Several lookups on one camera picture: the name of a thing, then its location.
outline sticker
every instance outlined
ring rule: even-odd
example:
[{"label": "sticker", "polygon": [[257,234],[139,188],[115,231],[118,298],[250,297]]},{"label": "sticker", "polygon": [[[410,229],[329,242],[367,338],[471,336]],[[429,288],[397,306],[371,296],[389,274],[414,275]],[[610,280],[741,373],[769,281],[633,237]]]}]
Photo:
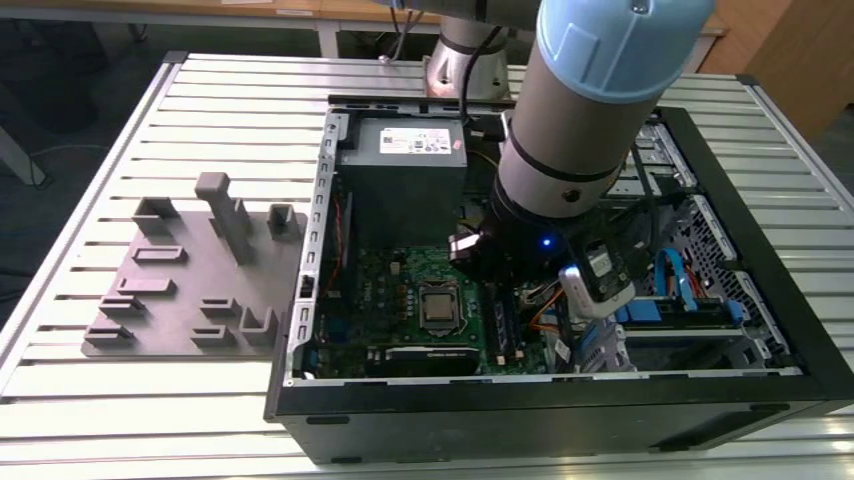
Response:
[{"label": "sticker", "polygon": [[277,10],[277,15],[290,15],[291,17],[314,17],[311,10]]},{"label": "sticker", "polygon": [[447,128],[386,128],[379,134],[379,153],[395,155],[450,155]]},{"label": "sticker", "polygon": [[555,342],[555,353],[561,356],[565,362],[570,362],[570,347],[561,339]]}]

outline slotted aluminum table surface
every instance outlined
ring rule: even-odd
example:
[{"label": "slotted aluminum table surface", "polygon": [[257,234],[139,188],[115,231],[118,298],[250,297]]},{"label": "slotted aluminum table surface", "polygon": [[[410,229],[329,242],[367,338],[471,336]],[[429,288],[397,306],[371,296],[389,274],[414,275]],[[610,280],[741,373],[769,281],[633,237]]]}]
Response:
[{"label": "slotted aluminum table surface", "polygon": [[[854,409],[786,422],[708,452],[315,466],[282,426],[262,420],[269,362],[86,358],[83,332],[136,233],[130,218],[139,198],[168,196],[179,208],[202,209],[196,175],[223,171],[250,210],[285,201],[307,212],[327,95],[422,94],[421,63],[175,58],[159,70],[0,336],[0,478],[854,476]],[[514,91],[523,74],[513,68]],[[761,89],[734,77],[689,75],[662,104],[689,109],[852,362],[852,197]]]}]

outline power supply label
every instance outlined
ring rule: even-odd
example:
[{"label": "power supply label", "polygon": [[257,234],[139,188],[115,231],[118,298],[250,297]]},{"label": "power supply label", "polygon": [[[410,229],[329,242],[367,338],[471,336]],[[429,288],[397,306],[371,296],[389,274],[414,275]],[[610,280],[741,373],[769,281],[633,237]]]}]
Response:
[{"label": "power supply label", "polygon": [[447,128],[386,128],[381,132],[379,153],[451,154],[451,131]]}]

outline cpu socket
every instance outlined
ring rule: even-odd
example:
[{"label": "cpu socket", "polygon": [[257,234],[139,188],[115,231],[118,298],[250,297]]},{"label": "cpu socket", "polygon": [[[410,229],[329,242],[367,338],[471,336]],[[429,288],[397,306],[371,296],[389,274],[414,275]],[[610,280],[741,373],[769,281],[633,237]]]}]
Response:
[{"label": "cpu socket", "polygon": [[445,337],[459,328],[459,292],[454,282],[426,282],[418,291],[421,327]]}]

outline green circuit board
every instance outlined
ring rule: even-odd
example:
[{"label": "green circuit board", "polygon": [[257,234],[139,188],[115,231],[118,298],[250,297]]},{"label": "green circuit board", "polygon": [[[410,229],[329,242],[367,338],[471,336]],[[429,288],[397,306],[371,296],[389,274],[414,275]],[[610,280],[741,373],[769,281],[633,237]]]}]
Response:
[{"label": "green circuit board", "polygon": [[[461,314],[459,327],[441,335],[422,328],[419,321],[421,289],[437,285],[455,291]],[[498,365],[489,358],[478,285],[449,264],[447,248],[361,250],[353,295],[347,318],[331,322],[339,330],[341,343],[323,353],[326,375],[363,376],[365,349],[359,346],[370,345],[470,347],[481,352],[482,375],[545,372],[542,342],[526,344],[525,358],[506,365]]]}]

